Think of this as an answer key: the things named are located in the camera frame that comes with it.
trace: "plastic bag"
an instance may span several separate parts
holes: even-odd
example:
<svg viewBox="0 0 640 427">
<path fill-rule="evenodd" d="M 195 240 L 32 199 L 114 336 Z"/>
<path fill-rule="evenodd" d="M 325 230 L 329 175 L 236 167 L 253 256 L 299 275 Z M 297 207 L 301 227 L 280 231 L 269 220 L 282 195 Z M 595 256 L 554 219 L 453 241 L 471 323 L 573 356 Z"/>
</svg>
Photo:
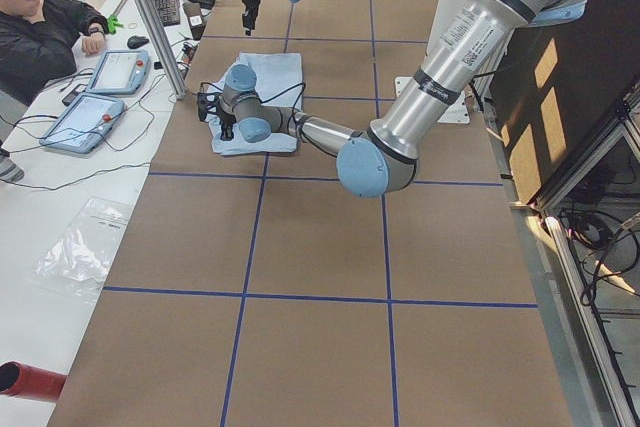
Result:
<svg viewBox="0 0 640 427">
<path fill-rule="evenodd" d="M 35 268 L 48 290 L 95 302 L 131 218 L 133 206 L 91 198 Z"/>
</svg>

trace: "green object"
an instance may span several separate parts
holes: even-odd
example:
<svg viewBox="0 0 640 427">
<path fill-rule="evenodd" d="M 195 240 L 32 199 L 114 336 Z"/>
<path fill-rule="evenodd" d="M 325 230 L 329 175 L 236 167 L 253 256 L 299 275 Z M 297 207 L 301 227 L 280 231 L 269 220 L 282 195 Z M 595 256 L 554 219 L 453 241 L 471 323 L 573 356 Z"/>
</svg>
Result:
<svg viewBox="0 0 640 427">
<path fill-rule="evenodd" d="M 124 25 L 118 22 L 118 17 L 116 17 L 115 14 L 111 14 L 107 19 L 107 27 L 109 28 L 110 34 L 115 34 L 116 27 L 124 27 Z"/>
</svg>

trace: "red pipe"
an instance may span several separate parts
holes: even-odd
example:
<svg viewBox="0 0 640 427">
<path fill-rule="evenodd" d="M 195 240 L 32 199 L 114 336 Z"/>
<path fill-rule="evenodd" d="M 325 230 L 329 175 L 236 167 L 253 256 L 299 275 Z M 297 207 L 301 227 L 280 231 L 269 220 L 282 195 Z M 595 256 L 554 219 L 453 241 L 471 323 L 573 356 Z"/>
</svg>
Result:
<svg viewBox="0 0 640 427">
<path fill-rule="evenodd" d="M 0 366 L 0 394 L 56 402 L 67 376 L 18 362 Z"/>
</svg>

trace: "white cloth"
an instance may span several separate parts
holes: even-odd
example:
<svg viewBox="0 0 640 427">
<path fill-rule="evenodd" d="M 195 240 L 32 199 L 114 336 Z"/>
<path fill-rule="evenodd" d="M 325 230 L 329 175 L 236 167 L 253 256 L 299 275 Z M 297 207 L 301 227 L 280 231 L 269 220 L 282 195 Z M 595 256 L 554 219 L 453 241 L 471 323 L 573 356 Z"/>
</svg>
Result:
<svg viewBox="0 0 640 427">
<path fill-rule="evenodd" d="M 280 92 L 302 82 L 302 56 L 300 54 L 246 54 L 241 53 L 237 60 L 227 69 L 224 76 L 209 88 L 209 92 L 218 92 L 224 88 L 224 79 L 231 67 L 245 64 L 253 69 L 257 76 L 256 92 L 261 99 L 270 99 Z M 264 105 L 291 107 L 302 110 L 301 86 L 291 89 Z M 255 152 L 294 152 L 298 148 L 298 139 L 287 134 L 271 134 L 265 140 L 250 144 L 242 138 L 238 124 L 233 126 L 233 139 L 220 140 L 220 119 L 211 115 L 209 128 L 213 134 L 211 146 L 216 154 L 240 155 Z"/>
</svg>

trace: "keyboard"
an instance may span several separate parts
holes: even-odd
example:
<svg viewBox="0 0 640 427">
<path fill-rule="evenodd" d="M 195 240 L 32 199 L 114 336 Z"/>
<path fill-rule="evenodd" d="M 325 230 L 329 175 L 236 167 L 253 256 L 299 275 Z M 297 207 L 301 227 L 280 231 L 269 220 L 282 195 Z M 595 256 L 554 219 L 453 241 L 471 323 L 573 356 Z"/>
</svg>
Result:
<svg viewBox="0 0 640 427">
<path fill-rule="evenodd" d="M 180 0 L 153 0 L 162 25 L 176 25 L 180 23 Z"/>
</svg>

